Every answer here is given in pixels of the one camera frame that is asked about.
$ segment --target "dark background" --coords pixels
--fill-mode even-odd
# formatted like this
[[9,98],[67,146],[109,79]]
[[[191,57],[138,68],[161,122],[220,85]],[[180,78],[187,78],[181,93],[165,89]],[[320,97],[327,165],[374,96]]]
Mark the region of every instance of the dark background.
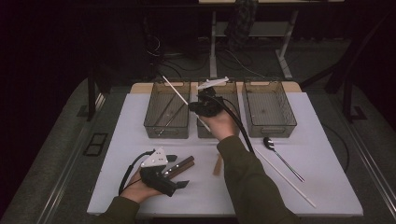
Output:
[[[364,4],[350,5],[354,2],[361,3],[346,1],[343,7],[302,9],[293,34],[295,39],[314,37],[319,41],[364,35],[373,14],[382,12]],[[377,6],[385,2],[366,3]],[[189,27],[190,32],[185,36],[191,35],[194,39],[207,32],[203,28],[207,24],[203,23],[210,21],[210,13],[202,12],[175,26],[173,21],[178,20],[177,15],[172,17],[160,12],[154,15],[159,18],[156,22],[162,22],[161,29],[154,32],[169,37],[167,41],[171,45],[183,36],[174,37],[167,31]],[[75,9],[70,1],[0,2],[0,216],[68,97],[90,70],[102,71],[100,82],[107,86],[103,90],[152,77],[140,16],[128,10],[115,13]],[[393,11],[367,44],[352,72],[356,83],[393,127],[396,127],[395,21]]]

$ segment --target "olive green jacket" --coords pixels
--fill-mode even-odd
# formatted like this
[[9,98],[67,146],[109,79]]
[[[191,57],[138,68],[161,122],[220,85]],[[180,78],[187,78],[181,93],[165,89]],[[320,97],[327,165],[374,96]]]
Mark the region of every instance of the olive green jacket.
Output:
[[[224,179],[240,224],[300,223],[283,203],[274,181],[265,174],[262,163],[248,152],[237,136],[218,144],[224,159]],[[139,204],[115,197],[93,223],[134,223]]]

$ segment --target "metal spoon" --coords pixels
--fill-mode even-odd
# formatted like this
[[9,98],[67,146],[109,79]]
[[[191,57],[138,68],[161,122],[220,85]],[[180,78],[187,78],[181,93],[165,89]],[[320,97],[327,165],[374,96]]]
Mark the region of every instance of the metal spoon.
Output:
[[266,148],[274,151],[275,154],[285,163],[285,165],[287,165],[289,169],[297,176],[297,178],[299,178],[301,182],[304,182],[303,178],[299,174],[297,174],[297,172],[295,172],[295,170],[285,160],[283,160],[283,158],[279,155],[279,153],[275,151],[274,142],[271,140],[271,138],[264,137],[262,141],[264,142]]

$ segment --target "gray floor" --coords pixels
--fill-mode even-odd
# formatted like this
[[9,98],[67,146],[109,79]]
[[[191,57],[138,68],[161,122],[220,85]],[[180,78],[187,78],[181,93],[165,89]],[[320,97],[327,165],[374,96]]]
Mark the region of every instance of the gray floor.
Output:
[[[251,71],[266,77],[281,77],[275,56],[279,46],[279,40],[256,39],[235,56]],[[286,59],[293,80],[300,82],[332,65],[347,46],[348,41],[344,40],[290,43]],[[170,62],[182,67],[177,67],[177,71],[183,77],[208,77],[207,55],[203,53],[199,60],[174,58]],[[219,77],[255,76],[240,69],[228,52],[219,51],[217,57],[222,60],[218,60]],[[169,77],[177,76],[168,67],[161,67],[161,71]],[[326,78],[323,78],[304,91],[308,92],[342,166],[347,164],[347,150],[350,153],[346,175],[363,206],[364,217],[304,217],[302,222],[396,223],[383,193],[396,189],[396,133],[357,88],[353,91],[353,105],[359,106],[368,119],[353,124],[346,122],[340,113],[342,93],[325,93],[325,83]],[[99,101],[97,114],[87,122],[86,118],[78,116],[81,107],[87,104],[86,81],[76,88],[1,223],[89,223],[93,219],[86,210],[127,91],[127,88],[114,88],[105,100]],[[83,156],[82,151],[94,133],[109,134],[104,151],[99,157]],[[372,171],[373,163],[366,160],[368,155],[372,156],[380,173]],[[388,181],[388,186],[381,182],[382,179]]]

